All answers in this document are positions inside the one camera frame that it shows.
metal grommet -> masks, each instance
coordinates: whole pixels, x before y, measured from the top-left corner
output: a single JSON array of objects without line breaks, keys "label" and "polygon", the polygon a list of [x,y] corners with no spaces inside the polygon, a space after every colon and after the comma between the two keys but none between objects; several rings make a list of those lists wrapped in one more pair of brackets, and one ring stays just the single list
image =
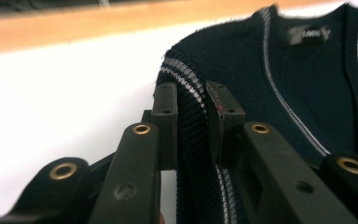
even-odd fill
[{"label": "metal grommet", "polygon": [[348,157],[340,157],[337,159],[338,165],[354,175],[358,175],[358,161]]},{"label": "metal grommet", "polygon": [[252,130],[255,133],[269,133],[269,127],[264,124],[254,124],[252,125]]},{"label": "metal grommet", "polygon": [[150,132],[150,126],[145,124],[137,125],[132,129],[132,132],[136,134],[147,134]]},{"label": "metal grommet", "polygon": [[66,162],[56,165],[50,171],[50,178],[54,180],[62,180],[73,175],[77,170],[77,165],[73,162]]}]

clothing label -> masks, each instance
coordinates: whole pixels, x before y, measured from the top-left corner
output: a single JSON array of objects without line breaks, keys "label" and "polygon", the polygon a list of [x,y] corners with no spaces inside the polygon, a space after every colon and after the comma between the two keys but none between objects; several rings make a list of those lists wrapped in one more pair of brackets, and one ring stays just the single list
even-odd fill
[{"label": "clothing label", "polygon": [[290,28],[287,31],[289,45],[321,44],[331,38],[331,30],[325,25],[317,28],[312,25],[303,25]]}]

dark sweater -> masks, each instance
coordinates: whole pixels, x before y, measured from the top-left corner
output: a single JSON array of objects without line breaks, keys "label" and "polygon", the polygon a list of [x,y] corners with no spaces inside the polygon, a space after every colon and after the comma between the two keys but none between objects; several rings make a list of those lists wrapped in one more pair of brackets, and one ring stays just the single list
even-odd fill
[{"label": "dark sweater", "polygon": [[271,124],[308,163],[358,155],[358,8],[285,19],[276,7],[203,29],[165,55],[178,87],[178,223],[245,221],[231,171],[208,148],[205,82],[226,85],[248,120]]}]

white wall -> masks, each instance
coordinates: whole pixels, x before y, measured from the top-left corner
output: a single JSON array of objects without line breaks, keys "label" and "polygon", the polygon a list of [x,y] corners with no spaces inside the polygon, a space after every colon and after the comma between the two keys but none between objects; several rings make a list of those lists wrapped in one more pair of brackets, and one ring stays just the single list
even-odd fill
[{"label": "white wall", "polygon": [[[285,13],[324,14],[342,2]],[[92,164],[114,152],[124,129],[151,109],[165,51],[216,22],[0,53],[0,216],[47,163]],[[161,210],[174,223],[174,172],[163,172],[162,182]]]}]

navy cardigan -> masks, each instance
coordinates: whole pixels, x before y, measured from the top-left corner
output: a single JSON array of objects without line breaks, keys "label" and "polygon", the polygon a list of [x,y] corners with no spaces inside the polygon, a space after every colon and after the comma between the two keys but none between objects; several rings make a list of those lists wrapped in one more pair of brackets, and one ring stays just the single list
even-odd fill
[{"label": "navy cardigan", "polygon": [[320,18],[275,6],[215,25],[167,51],[157,84],[178,87],[177,223],[244,223],[230,170],[208,148],[205,82],[226,85],[248,120],[273,125],[307,162],[358,155],[358,8]]}]

